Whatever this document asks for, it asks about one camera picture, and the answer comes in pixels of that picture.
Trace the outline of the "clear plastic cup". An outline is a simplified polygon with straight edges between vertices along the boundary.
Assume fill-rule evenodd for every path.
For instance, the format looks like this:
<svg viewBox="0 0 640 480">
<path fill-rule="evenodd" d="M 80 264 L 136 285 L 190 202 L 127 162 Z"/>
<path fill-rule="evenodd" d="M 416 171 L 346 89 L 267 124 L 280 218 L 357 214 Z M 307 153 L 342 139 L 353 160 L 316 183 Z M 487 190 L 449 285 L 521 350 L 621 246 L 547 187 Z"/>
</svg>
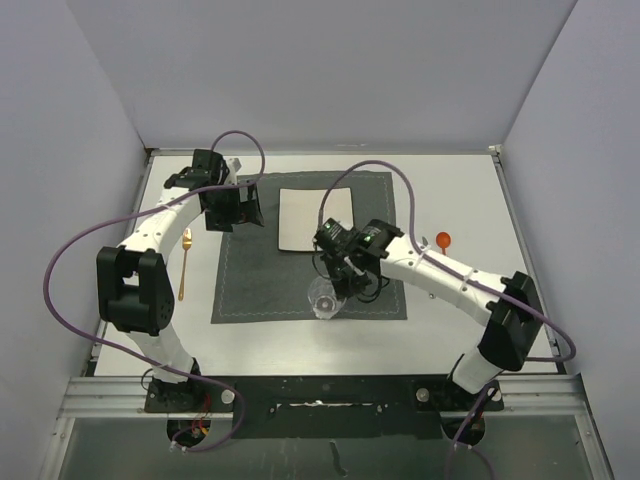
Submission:
<svg viewBox="0 0 640 480">
<path fill-rule="evenodd" d="M 346 301 L 339 299 L 330 280 L 317 276 L 307 290 L 307 298 L 317 319 L 330 320 L 344 307 Z"/>
</svg>

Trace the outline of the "white square plate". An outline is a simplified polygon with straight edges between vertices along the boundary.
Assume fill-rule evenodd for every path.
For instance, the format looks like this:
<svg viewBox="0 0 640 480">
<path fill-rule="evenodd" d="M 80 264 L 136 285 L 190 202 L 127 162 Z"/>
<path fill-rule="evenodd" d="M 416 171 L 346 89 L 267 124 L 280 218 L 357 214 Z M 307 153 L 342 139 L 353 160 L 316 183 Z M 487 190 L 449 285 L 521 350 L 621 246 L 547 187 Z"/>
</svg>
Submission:
<svg viewBox="0 0 640 480">
<path fill-rule="evenodd" d="M 278 248 L 284 252 L 313 251 L 312 239 L 317 231 L 317 217 L 325 190 L 281 189 L 279 191 Z M 328 218 L 352 226 L 354 209 L 350 188 L 334 189 L 323 210 Z"/>
</svg>

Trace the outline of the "grey cloth placemat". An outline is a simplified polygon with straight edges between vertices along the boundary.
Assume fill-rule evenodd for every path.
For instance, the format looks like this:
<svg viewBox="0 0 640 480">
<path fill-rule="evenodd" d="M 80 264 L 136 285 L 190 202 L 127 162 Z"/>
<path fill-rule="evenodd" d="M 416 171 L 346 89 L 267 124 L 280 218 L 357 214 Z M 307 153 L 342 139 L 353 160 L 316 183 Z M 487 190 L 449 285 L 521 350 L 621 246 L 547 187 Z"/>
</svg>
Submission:
<svg viewBox="0 0 640 480">
<path fill-rule="evenodd" d="M 309 320 L 312 281 L 319 279 L 312 253 L 293 253 L 277 246 L 281 189 L 326 190 L 338 171 L 271 173 L 258 184 L 264 227 L 244 224 L 223 234 L 212 324 Z M 372 219 L 396 222 L 393 180 L 389 172 L 358 171 L 339 184 L 351 189 L 355 223 Z M 407 320 L 404 286 L 393 281 L 372 303 L 350 299 L 334 319 Z"/>
</svg>

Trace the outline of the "orange plastic spoon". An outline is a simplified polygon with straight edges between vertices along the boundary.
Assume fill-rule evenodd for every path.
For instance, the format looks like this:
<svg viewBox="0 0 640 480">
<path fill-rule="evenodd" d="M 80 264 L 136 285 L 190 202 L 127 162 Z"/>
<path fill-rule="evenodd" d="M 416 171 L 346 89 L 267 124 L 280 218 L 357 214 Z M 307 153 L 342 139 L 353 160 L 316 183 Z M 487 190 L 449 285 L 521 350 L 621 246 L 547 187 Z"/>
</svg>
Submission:
<svg viewBox="0 0 640 480">
<path fill-rule="evenodd" d="M 441 231 L 436 235 L 436 245 L 441 251 L 442 255 L 446 255 L 448 249 L 451 247 L 452 238 L 448 232 Z"/>
</svg>

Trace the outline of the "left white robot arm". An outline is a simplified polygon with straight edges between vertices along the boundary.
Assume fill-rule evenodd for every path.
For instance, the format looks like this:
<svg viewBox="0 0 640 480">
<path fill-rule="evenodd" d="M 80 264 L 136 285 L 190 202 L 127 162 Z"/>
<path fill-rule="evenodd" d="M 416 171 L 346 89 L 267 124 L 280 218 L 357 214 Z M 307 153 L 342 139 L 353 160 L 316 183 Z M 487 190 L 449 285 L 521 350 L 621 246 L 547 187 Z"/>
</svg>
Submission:
<svg viewBox="0 0 640 480">
<path fill-rule="evenodd" d="M 264 223 L 255 182 L 239 181 L 241 162 L 212 150 L 195 150 L 192 161 L 163 183 L 152 214 L 116 247 L 96 258 L 101 318 L 132 340 L 153 361 L 153 379 L 180 410 L 200 405 L 199 368 L 171 324 L 175 295 L 167 272 L 173 248 L 198 217 L 214 232 Z"/>
</svg>

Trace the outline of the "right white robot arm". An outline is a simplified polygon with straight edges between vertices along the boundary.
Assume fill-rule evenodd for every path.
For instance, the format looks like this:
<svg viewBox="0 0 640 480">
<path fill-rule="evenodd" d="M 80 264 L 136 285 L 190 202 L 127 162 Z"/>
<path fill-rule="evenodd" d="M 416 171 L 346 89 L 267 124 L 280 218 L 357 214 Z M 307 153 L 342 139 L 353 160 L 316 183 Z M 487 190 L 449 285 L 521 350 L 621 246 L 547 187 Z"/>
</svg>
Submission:
<svg viewBox="0 0 640 480">
<path fill-rule="evenodd" d="M 313 245 L 340 299 L 362 294 L 373 278 L 388 278 L 434 295 L 484 328 L 445 384 L 446 399 L 456 408 L 478 401 L 485 385 L 502 372 L 520 371 L 543 326 L 539 296 L 528 275 L 505 277 L 474 269 L 414 244 L 408 234 L 382 220 L 357 229 L 329 219 L 316 231 Z"/>
</svg>

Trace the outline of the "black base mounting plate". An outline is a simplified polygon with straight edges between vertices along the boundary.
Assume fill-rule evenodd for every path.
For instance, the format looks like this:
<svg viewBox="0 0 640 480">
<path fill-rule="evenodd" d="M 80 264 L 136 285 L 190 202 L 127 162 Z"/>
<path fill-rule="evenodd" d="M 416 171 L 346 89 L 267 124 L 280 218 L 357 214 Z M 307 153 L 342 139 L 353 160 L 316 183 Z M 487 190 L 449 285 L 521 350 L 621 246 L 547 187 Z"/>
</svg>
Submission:
<svg viewBox="0 0 640 480">
<path fill-rule="evenodd" d="M 484 414 L 503 410 L 497 381 L 471 394 L 445 374 L 232 376 L 176 387 L 152 380 L 144 410 L 167 414 L 167 434 L 186 447 L 200 444 L 215 420 L 231 422 L 234 440 L 370 439 L 410 436 L 479 442 Z"/>
</svg>

